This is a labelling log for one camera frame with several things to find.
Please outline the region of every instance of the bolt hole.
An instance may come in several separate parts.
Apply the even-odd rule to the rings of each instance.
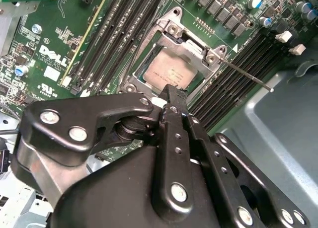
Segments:
[[[178,9],[175,9],[173,13],[178,16],[180,14],[180,11]]]
[[[177,140],[181,140],[181,135],[180,135],[180,134],[175,134],[175,138],[176,138]]]
[[[181,154],[182,153],[182,150],[178,147],[175,147],[174,148],[174,151],[177,153],[177,154]]]
[[[249,27],[249,28],[254,27],[254,22],[250,22],[250,23],[248,24],[248,27]]]
[[[228,171],[227,171],[227,169],[226,169],[225,167],[221,167],[221,171],[222,171],[224,174],[227,174],[227,173],[228,173]]]

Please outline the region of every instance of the cable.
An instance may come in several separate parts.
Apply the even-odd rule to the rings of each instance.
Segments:
[[[0,135],[16,135],[18,130],[0,130]]]

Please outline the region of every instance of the silver screw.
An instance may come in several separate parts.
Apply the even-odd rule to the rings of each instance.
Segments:
[[[75,141],[84,141],[87,138],[85,129],[81,127],[73,127],[69,131],[69,136]]]
[[[199,121],[197,118],[195,118],[195,117],[192,117],[192,121],[193,121],[195,124],[199,124],[199,123],[200,123],[200,121]]]
[[[282,215],[283,215],[284,219],[289,224],[293,224],[294,223],[294,220],[293,220],[292,216],[289,214],[289,212],[287,212],[286,210],[282,209]]]
[[[178,29],[177,29],[177,27],[176,27],[174,24],[172,24],[172,25],[170,25],[170,26],[168,27],[168,32],[169,32],[170,34],[175,34],[177,31],[178,31]]]
[[[220,140],[223,142],[223,143],[226,143],[227,142],[227,140],[221,135],[220,137]]]
[[[144,105],[149,105],[149,102],[146,98],[140,98],[140,102],[143,103]]]
[[[173,197],[179,202],[184,202],[185,200],[187,200],[187,192],[179,184],[174,183],[171,186],[171,193]]]
[[[214,61],[214,57],[213,56],[207,56],[207,61],[208,61],[208,63],[212,63]]]
[[[34,24],[31,28],[32,32],[35,34],[41,34],[42,33],[42,27],[38,24]]]
[[[174,107],[174,106],[171,106],[170,110],[172,110],[176,114],[178,113],[178,109],[176,107]]]
[[[53,111],[44,111],[40,114],[40,119],[46,124],[55,124],[58,123],[60,117]]]
[[[245,224],[247,224],[248,226],[251,226],[253,224],[253,218],[247,209],[245,209],[244,207],[239,207],[238,214]]]
[[[305,220],[304,218],[302,217],[302,215],[297,212],[297,211],[294,211],[294,216],[296,217],[296,219],[301,223],[301,224],[305,224]]]

